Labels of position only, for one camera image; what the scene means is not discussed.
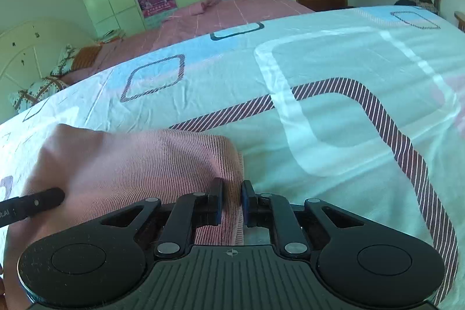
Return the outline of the person's right hand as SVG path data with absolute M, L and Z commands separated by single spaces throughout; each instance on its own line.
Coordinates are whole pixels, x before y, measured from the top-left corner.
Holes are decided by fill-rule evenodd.
M 4 297 L 5 296 L 5 285 L 4 285 L 4 281 L 3 281 L 3 267 L 2 265 L 0 265 L 0 297 Z

